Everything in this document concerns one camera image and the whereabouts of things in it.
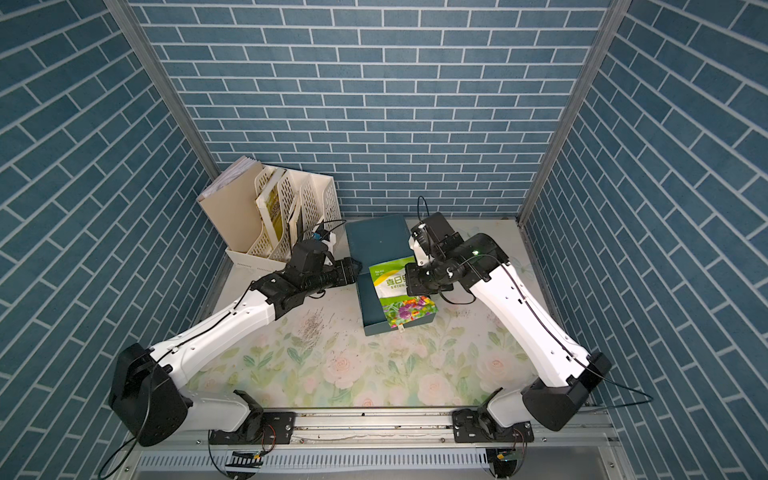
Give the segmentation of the green flower seed bag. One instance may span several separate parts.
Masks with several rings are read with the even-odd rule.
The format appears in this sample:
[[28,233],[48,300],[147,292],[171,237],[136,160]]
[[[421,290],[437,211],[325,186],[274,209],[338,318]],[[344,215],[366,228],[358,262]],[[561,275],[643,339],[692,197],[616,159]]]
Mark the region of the green flower seed bag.
[[390,260],[369,267],[375,293],[391,328],[404,330],[418,320],[431,321],[437,305],[427,296],[407,293],[406,267],[414,266],[412,257]]

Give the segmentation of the teal drawer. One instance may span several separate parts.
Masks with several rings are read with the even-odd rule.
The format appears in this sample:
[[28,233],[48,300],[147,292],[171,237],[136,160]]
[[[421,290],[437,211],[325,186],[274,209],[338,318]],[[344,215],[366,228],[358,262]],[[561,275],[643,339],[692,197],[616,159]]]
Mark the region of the teal drawer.
[[379,275],[368,269],[358,278],[357,292],[366,336],[424,325],[438,313],[431,298],[407,294],[404,268]]

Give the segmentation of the teal drawer cabinet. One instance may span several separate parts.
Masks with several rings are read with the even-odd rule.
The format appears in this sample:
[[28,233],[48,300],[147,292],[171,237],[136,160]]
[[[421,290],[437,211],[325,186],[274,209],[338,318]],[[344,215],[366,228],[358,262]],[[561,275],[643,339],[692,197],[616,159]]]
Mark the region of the teal drawer cabinet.
[[369,268],[373,265],[413,258],[409,245],[410,230],[402,215],[347,223],[345,233],[350,256],[362,264],[361,276],[369,275]]

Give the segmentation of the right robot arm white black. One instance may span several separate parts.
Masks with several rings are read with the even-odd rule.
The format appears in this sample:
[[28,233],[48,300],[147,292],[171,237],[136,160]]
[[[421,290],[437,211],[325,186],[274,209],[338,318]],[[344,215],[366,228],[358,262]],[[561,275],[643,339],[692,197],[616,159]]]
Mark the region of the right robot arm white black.
[[538,374],[523,389],[495,391],[479,407],[476,425],[490,438],[529,420],[561,430],[605,379],[610,359],[588,352],[565,333],[490,236],[463,239],[434,213],[412,228],[409,245],[416,260],[406,267],[408,295],[439,294],[459,283],[496,315]]

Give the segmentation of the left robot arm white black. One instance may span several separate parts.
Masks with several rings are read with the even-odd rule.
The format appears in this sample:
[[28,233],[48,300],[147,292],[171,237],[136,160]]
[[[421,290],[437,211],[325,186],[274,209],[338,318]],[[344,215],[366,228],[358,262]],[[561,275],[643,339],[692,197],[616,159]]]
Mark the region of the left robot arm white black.
[[243,390],[200,394],[187,385],[243,337],[283,317],[321,291],[357,281],[361,262],[335,259],[320,240],[297,243],[286,266],[250,282],[238,300],[152,347],[134,343],[117,357],[109,405],[143,447],[177,431],[210,431],[219,444],[263,436],[263,408]]

